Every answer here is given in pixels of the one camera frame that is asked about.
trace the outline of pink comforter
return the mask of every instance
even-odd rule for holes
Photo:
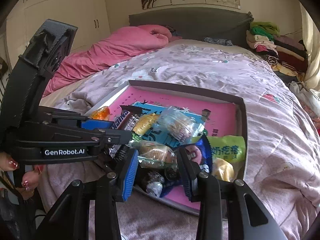
[[[163,48],[170,38],[170,31],[159,25],[120,28],[108,38],[93,44],[89,50],[66,57],[49,81],[43,97],[114,64]]]

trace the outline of box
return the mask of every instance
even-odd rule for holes
[[[209,110],[211,113],[206,117],[205,128],[209,136],[236,135],[242,136],[246,144],[246,160],[244,167],[239,171],[237,178],[244,179],[247,168],[247,117],[245,104],[242,98],[219,91],[208,90],[186,85],[171,84],[155,81],[129,80],[116,88],[112,93],[103,98],[92,107],[85,115],[108,106],[111,113],[111,121],[120,115],[120,105],[136,104],[145,106],[145,110],[153,107],[177,106],[181,111],[198,116],[202,119]],[[140,187],[134,186],[135,190],[145,194],[161,203],[177,208],[181,211],[199,215],[200,203],[191,203],[184,195],[182,186],[176,187],[167,198],[157,198],[148,195]]]

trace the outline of stack of folded clothes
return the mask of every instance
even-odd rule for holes
[[[252,22],[247,31],[247,43],[269,63],[275,74],[287,85],[303,81],[308,68],[308,56],[303,44],[280,35],[271,22]]]

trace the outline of human hand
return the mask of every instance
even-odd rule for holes
[[[19,164],[5,152],[0,152],[0,171],[15,171]],[[33,196],[35,188],[38,186],[39,178],[44,165],[34,165],[33,171],[26,172],[22,177],[21,187],[16,187],[23,199]]]

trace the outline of beige wall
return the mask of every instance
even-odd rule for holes
[[[245,13],[250,11],[252,12],[255,21],[270,21],[276,23],[280,28],[281,34],[295,32],[302,27],[298,0],[240,0],[240,2],[240,10],[225,6],[206,4],[168,5],[147,10],[182,6],[215,7]],[[106,0],[106,5],[111,32],[120,27],[128,26],[128,16],[130,14],[147,11],[142,10],[141,0]],[[296,35],[296,38],[300,39],[301,37],[301,33]]]

